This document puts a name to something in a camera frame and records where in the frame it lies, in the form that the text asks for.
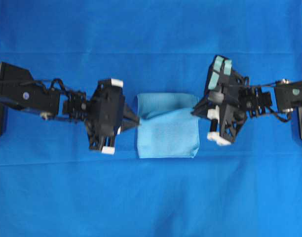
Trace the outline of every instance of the folded cloth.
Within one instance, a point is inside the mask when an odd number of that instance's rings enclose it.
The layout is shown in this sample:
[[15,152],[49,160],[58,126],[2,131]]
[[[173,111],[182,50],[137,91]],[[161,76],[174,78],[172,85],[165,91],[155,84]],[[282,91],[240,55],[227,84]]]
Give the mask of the folded cloth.
[[183,93],[139,94],[139,157],[194,157],[199,148],[198,117],[190,113],[197,102],[196,96]]

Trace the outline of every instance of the blue sheet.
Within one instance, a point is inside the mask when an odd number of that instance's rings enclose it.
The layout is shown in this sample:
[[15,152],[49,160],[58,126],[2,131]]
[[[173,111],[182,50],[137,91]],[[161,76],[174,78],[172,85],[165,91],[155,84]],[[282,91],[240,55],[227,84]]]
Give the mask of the blue sheet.
[[[0,61],[91,95],[98,79],[202,96],[215,54],[253,84],[302,79],[301,0],[0,0]],[[0,237],[302,236],[302,142],[292,123],[249,119],[236,143],[194,159],[88,151],[83,124],[9,111],[0,138]]]

